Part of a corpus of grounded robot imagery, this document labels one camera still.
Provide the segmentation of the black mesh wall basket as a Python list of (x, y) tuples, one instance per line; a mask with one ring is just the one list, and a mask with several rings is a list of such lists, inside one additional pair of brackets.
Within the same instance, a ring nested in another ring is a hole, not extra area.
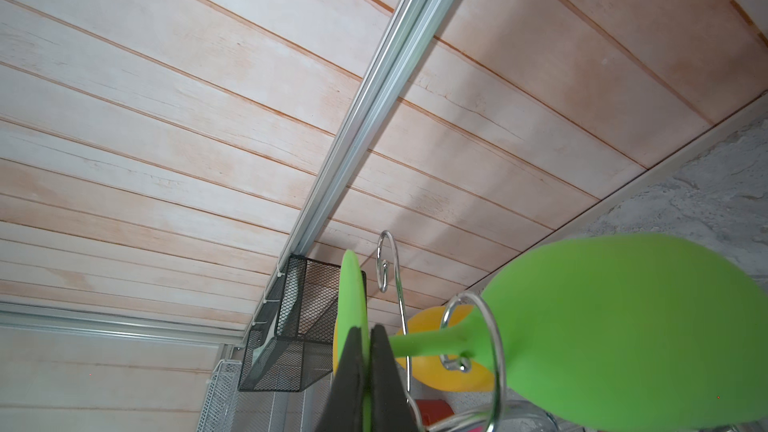
[(347, 250), (339, 265), (290, 256), (248, 332), (238, 390), (302, 392), (332, 373), (337, 313), (340, 350), (352, 327), (362, 331), (366, 389), (367, 277)]

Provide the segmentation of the red pencil cup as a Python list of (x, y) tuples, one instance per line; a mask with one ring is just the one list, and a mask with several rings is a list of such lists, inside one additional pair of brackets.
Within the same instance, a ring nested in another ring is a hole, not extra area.
[(424, 426), (436, 424), (454, 415), (450, 404), (442, 399), (417, 399), (416, 404)]

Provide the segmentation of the green wine glass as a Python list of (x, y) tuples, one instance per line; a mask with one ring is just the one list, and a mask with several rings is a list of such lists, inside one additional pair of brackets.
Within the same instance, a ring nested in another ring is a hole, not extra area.
[(578, 238), (510, 262), (474, 309), (433, 331), (388, 336), (400, 357), (474, 361), (570, 422), (680, 431), (767, 414), (767, 295), (745, 272), (664, 234)]

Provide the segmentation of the white mesh wall shelf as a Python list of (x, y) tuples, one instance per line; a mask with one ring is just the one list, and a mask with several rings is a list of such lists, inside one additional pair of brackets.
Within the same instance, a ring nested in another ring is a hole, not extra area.
[(197, 425), (201, 431), (313, 431), (331, 388), (331, 376), (303, 392), (240, 392), (242, 363), (221, 360), (208, 380)]

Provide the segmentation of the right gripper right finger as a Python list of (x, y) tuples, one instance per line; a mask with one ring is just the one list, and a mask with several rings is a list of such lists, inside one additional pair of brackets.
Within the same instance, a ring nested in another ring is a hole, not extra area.
[(383, 326), (376, 325), (370, 341), (371, 431), (419, 430), (408, 403), (398, 364)]

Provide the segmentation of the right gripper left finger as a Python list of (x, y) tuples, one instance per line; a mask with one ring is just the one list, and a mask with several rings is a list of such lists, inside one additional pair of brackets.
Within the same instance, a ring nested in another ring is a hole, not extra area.
[(317, 432), (361, 432), (365, 367), (362, 331), (352, 327), (341, 349), (336, 378), (315, 430)]

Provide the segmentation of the yellow wine glass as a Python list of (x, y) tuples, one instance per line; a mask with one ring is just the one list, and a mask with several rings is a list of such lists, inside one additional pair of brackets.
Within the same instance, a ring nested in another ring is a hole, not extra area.
[[(449, 325), (455, 325), (474, 309), (471, 305), (459, 305), (454, 309)], [(436, 330), (442, 319), (443, 308), (423, 309), (407, 319), (409, 333)], [(337, 373), (341, 350), (338, 345), (338, 313), (333, 334), (333, 374)], [(438, 356), (412, 357), (412, 376), (419, 382), (443, 392), (491, 392), (493, 374), (484, 366), (472, 361), (469, 372), (447, 370)]]

